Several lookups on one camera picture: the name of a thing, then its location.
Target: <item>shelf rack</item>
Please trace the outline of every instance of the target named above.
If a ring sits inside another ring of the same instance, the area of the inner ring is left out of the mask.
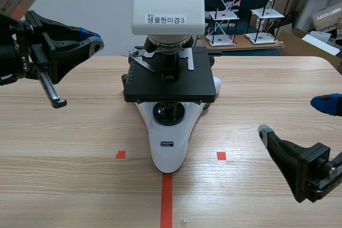
[[[241,1],[232,0],[231,2],[225,2],[224,0],[216,0],[215,10],[209,12],[211,21],[208,25],[208,33],[206,35],[211,46],[235,45],[237,20],[239,20],[239,9],[237,8],[240,7]],[[219,3],[224,6],[224,10],[219,10]],[[223,29],[223,25],[227,25],[226,31]],[[228,29],[231,25],[235,26],[235,32],[233,35],[228,35]]]
[[[271,19],[280,19],[279,23],[279,28],[281,27],[282,21],[284,20],[285,14],[286,14],[286,9],[289,4],[290,0],[287,0],[285,10],[283,14],[280,14],[274,9],[274,4],[276,0],[265,0],[265,5],[262,8],[258,9],[252,9],[251,12],[254,13],[258,17],[258,22],[257,22],[257,27],[258,30],[256,33],[248,33],[248,29],[250,27],[251,20],[249,20],[248,27],[247,27],[247,32],[246,32],[246,37],[253,43],[253,44],[274,44],[277,42],[277,36],[279,29],[277,33],[275,34],[274,37],[270,36],[267,31],[263,32],[263,24],[264,24],[264,19],[267,20],[266,27],[268,26],[269,22]]]

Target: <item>wooden table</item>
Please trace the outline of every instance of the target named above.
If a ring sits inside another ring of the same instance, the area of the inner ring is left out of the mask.
[[[138,109],[123,100],[127,70],[127,58],[93,57],[57,86],[62,109],[36,81],[0,88],[1,228],[160,227],[162,174]],[[314,57],[221,57],[213,73],[220,95],[173,174],[173,227],[341,227],[342,186],[297,203],[257,133],[265,123],[301,146],[327,144],[335,157],[342,118],[309,102],[342,92],[338,72]],[[119,150],[126,159],[115,159]]]

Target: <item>white label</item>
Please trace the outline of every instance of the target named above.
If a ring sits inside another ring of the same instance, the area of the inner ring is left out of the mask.
[[[145,14],[145,24],[188,24],[186,14]]]
[[[335,10],[332,10],[332,11],[330,11],[330,12],[328,12],[328,13],[325,13],[325,14],[323,14],[323,15],[320,15],[320,16],[317,17],[317,21],[319,21],[319,20],[321,20],[321,19],[323,19],[323,18],[325,18],[325,17],[327,17],[327,16],[330,16],[330,15],[332,15],[332,14],[334,14],[334,13],[340,12],[340,11],[342,11],[342,9],[339,7],[339,8],[337,8],[337,9],[335,9]]]

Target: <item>white wall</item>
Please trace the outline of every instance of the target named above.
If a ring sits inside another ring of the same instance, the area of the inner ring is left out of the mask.
[[[43,17],[97,32],[105,42],[99,54],[118,55],[145,42],[145,36],[131,33],[132,1],[37,0],[31,9]]]

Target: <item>metal clamp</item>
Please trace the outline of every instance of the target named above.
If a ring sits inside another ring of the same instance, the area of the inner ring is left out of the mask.
[[[193,66],[192,48],[181,48],[178,49],[177,53],[180,58],[188,60],[188,70],[195,69]]]
[[[145,50],[138,50],[136,48],[133,48],[129,50],[129,57],[131,57],[133,60],[135,60],[138,64],[140,64],[144,68],[154,72],[155,69],[151,65],[149,65],[146,61],[143,60],[144,53],[145,53]]]

